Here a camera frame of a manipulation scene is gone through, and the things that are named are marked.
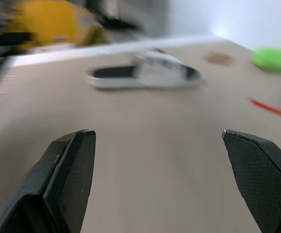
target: white wall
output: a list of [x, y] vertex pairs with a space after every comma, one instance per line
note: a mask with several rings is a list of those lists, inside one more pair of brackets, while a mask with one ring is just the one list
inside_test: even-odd
[[169, 34], [210, 32], [250, 49], [281, 47], [281, 0], [169, 0]]
[[209, 13], [213, 0], [168, 0], [168, 35], [209, 31]]
[[213, 33], [250, 49], [281, 47], [281, 0], [221, 0]]
[[168, 0], [120, 0], [120, 16], [153, 37], [165, 35]]

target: wooden table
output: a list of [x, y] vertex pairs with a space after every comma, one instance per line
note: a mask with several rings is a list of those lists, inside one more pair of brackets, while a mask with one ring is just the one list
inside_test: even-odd
[[[97, 134], [91, 196], [82, 232], [258, 233], [231, 170], [221, 134], [233, 129], [281, 148], [281, 75], [250, 62], [231, 42], [161, 48], [198, 69], [194, 89], [101, 91], [85, 83], [94, 67], [126, 64], [129, 54], [16, 67], [0, 103], [0, 205], [49, 143], [81, 129]], [[234, 57], [210, 64], [207, 52]]]

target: green sponge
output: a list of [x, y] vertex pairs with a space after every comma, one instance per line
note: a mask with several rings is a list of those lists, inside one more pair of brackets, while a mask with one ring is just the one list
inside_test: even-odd
[[281, 49], [262, 48], [254, 52], [252, 59], [260, 69], [281, 72]]

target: textured gripper pad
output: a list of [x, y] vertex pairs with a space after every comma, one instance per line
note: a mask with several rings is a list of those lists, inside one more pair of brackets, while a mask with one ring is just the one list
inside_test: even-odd
[[275, 233], [281, 224], [281, 171], [258, 143], [226, 133], [238, 189], [262, 233]]

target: red object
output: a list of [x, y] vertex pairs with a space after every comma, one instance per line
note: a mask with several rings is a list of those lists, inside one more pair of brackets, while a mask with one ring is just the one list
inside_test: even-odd
[[281, 110], [280, 110], [280, 109], [271, 107], [271, 106], [269, 106], [269, 105], [266, 105], [266, 104], [264, 104], [264, 103], [261, 103], [261, 102], [259, 102], [259, 101], [257, 101], [257, 100], [252, 99], [252, 98], [249, 98], [249, 100], [250, 100], [253, 104], [255, 104], [256, 106], [259, 106], [259, 107], [261, 107], [261, 108], [264, 108], [265, 110], [268, 110], [268, 111], [270, 111], [270, 112], [273, 112], [273, 113], [275, 113], [275, 114], [281, 116]]

